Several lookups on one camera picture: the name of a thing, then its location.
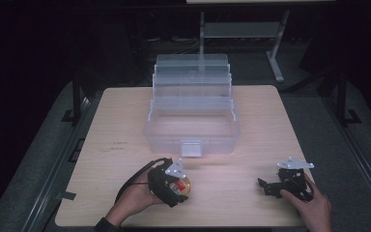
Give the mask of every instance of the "black cable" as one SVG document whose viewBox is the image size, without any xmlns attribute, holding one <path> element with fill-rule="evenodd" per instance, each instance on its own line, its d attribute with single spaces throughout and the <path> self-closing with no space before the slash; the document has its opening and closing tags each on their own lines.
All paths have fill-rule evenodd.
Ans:
<svg viewBox="0 0 371 232">
<path fill-rule="evenodd" d="M 137 179 L 143 172 L 145 172 L 147 169 L 151 168 L 153 165 L 155 165 L 156 163 L 160 162 L 160 161 L 165 161 L 167 160 L 166 158 L 160 158 L 160 159 L 156 159 L 156 160 L 153 160 L 153 161 L 150 161 L 149 163 L 147 163 L 144 167 L 142 167 L 140 170 L 138 170 L 132 177 L 130 177 L 126 182 L 125 184 L 120 188 L 119 192 L 117 193 L 117 196 L 116 196 L 116 200 L 114 201 L 114 203 L 116 203 L 119 198 L 122 196 L 123 192 L 128 188 L 128 186 L 132 185 L 132 183 L 134 182 L 135 179 Z"/>
</svg>

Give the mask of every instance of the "gray floor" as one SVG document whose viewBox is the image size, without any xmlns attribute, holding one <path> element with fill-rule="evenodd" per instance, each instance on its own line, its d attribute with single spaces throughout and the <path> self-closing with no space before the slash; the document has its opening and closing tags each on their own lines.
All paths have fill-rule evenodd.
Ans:
<svg viewBox="0 0 371 232">
<path fill-rule="evenodd" d="M 157 42 L 154 47 L 167 47 L 165 45 Z M 263 44 L 244 52 L 226 48 L 234 85 L 270 84 L 281 90 L 309 76 L 298 68 L 306 50 L 305 43 L 286 43 L 280 47 L 277 61 L 286 78 L 282 84 L 276 83 L 272 76 L 266 49 Z M 161 49 L 152 50 L 151 57 L 158 52 Z M 304 155 L 316 165 L 312 170 L 315 181 L 331 197 L 333 230 L 371 231 L 371 187 L 357 163 L 355 149 L 346 138 L 349 133 L 353 136 L 371 166 L 371 111 L 360 92 L 348 85 L 347 106 L 356 111 L 362 124 L 349 125 L 344 133 L 331 114 L 330 99 L 322 99 L 316 93 L 319 84 L 315 81 L 295 93 L 281 94 L 281 99 Z M 150 79 L 147 78 L 138 84 L 148 85 Z M 91 228 L 61 228 L 53 219 L 60 202 L 59 194 L 66 189 L 75 165 L 68 159 L 76 142 L 86 136 L 100 98 L 101 92 L 98 92 L 86 101 L 83 118 L 73 128 L 71 123 L 61 122 L 65 111 L 72 106 L 71 85 L 65 87 L 0 201 L 0 231 L 92 231 Z M 272 231 L 305 229 L 273 228 Z"/>
</svg>

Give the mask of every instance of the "white bracket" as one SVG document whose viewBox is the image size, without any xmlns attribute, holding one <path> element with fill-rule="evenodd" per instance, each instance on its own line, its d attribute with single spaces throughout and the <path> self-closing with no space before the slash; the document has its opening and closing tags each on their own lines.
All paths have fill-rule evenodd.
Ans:
<svg viewBox="0 0 371 232">
<path fill-rule="evenodd" d="M 172 177 L 184 179 L 186 177 L 186 174 L 183 171 L 182 159 L 173 162 L 173 164 L 171 164 L 167 169 L 165 169 L 165 174 Z"/>
<path fill-rule="evenodd" d="M 306 161 L 302 161 L 302 160 L 295 159 L 292 157 L 289 157 L 288 160 L 284 162 L 279 162 L 277 166 L 280 168 L 285 168 L 285 169 L 301 169 L 301 168 L 314 168 L 315 167 L 312 162 L 308 163 Z"/>
</svg>

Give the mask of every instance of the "clear plastic container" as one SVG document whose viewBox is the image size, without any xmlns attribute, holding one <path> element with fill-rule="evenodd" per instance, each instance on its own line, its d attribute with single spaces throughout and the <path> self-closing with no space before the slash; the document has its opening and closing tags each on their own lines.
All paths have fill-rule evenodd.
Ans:
<svg viewBox="0 0 371 232">
<path fill-rule="evenodd" d="M 144 134 L 157 154 L 229 154 L 240 136 L 226 55 L 159 55 Z"/>
</svg>

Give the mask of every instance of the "hand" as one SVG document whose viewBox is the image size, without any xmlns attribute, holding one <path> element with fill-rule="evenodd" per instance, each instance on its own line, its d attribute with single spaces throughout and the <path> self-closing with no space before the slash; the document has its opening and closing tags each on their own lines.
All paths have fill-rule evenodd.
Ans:
<svg viewBox="0 0 371 232">
<path fill-rule="evenodd" d="M 311 232 L 330 232 L 330 202 L 321 194 L 318 187 L 305 174 L 305 181 L 313 189 L 313 199 L 303 202 L 297 199 L 291 192 L 283 189 L 281 195 L 291 202 L 300 212 L 300 217 Z"/>
<path fill-rule="evenodd" d="M 147 174 L 151 169 L 143 172 L 134 182 L 147 183 Z M 152 205 L 162 203 L 157 196 L 150 192 L 149 185 L 131 185 L 126 188 L 105 218 L 115 226 L 120 226 L 126 218 L 136 215 Z"/>
</svg>

